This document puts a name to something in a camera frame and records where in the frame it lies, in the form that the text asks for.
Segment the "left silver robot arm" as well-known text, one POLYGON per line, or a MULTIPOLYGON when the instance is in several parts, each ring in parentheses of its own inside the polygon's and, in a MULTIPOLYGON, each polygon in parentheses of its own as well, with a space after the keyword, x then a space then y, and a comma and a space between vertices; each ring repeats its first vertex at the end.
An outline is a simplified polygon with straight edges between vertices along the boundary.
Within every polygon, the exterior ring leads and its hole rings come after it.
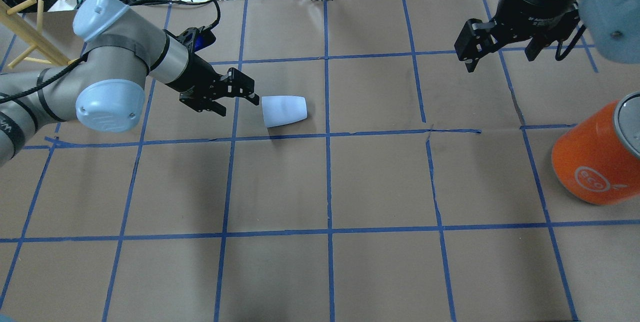
POLYGON ((210 27, 174 35, 119 0, 85 1, 72 27, 86 43, 76 61, 2 74, 2 164, 48 124, 78 120, 98 132, 131 130, 143 117, 148 77, 177 91, 179 101, 196 112, 225 116, 221 98, 260 103, 253 79, 236 68, 219 74, 197 55, 215 41, 210 27))

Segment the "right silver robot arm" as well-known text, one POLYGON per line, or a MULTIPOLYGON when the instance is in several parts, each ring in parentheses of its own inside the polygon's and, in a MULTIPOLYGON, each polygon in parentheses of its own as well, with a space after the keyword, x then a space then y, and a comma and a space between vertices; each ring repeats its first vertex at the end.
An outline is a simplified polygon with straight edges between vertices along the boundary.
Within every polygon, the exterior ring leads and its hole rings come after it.
POLYGON ((499 0, 489 21, 466 21, 454 49, 472 73, 484 56, 517 42, 527 42, 529 61, 557 42, 555 59, 562 61, 589 31, 602 57, 637 64, 639 9, 639 0, 499 0))

